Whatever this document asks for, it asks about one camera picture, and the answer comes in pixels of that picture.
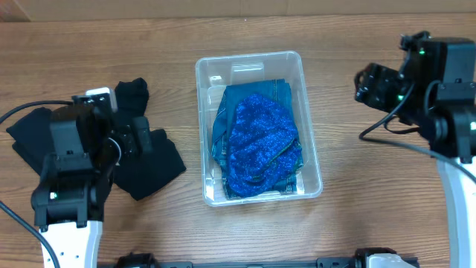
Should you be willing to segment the blue denim jeans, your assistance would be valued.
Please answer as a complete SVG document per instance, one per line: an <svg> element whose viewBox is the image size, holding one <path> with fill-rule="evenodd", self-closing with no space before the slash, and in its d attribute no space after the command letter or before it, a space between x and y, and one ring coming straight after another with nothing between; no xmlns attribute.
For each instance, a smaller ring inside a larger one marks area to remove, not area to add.
<svg viewBox="0 0 476 268"><path fill-rule="evenodd" d="M276 101L292 111L292 92L291 86L284 79L278 80L264 80L253 83L245 83L239 85L227 86L223 93L215 121L212 129L212 145L211 155L215 162L220 166L222 172L222 184L225 191L225 196L228 199L239 199L247 197L238 197L227 183L227 152L228 152L228 138L231 132L231 126L234 121L234 113L237 105L246 97L252 94L263 95L273 101ZM291 194L293 192L280 192L282 194Z"/></svg>

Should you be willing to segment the blue sequin fabric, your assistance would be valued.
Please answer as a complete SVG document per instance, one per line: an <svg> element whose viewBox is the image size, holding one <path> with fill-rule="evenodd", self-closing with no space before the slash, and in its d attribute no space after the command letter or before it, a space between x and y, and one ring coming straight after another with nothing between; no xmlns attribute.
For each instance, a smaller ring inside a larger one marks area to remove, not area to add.
<svg viewBox="0 0 476 268"><path fill-rule="evenodd" d="M226 179L231 191L238 197L293 192L302 166L302 147L290 110L259 94L242 100L228 138Z"/></svg>

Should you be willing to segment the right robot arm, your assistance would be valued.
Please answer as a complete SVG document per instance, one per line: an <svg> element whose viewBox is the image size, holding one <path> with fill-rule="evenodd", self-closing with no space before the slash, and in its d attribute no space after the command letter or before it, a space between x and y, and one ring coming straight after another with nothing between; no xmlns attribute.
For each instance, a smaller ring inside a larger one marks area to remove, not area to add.
<svg viewBox="0 0 476 268"><path fill-rule="evenodd" d="M394 142L437 161L446 198L451 267L475 266L475 41L404 35L405 59L394 70L371 63L354 78L356 101L385 112L359 134L369 141L377 127L393 119L418 133L428 147Z"/></svg>

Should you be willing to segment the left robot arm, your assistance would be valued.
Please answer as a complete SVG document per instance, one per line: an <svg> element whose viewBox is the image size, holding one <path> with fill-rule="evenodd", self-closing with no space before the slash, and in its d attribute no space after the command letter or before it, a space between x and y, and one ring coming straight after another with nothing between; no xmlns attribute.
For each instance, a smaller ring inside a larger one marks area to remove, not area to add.
<svg viewBox="0 0 476 268"><path fill-rule="evenodd" d="M118 127L113 113L110 106L84 103L52 112L54 151L31 197L46 267L97 266L115 166L152 150L144 116Z"/></svg>

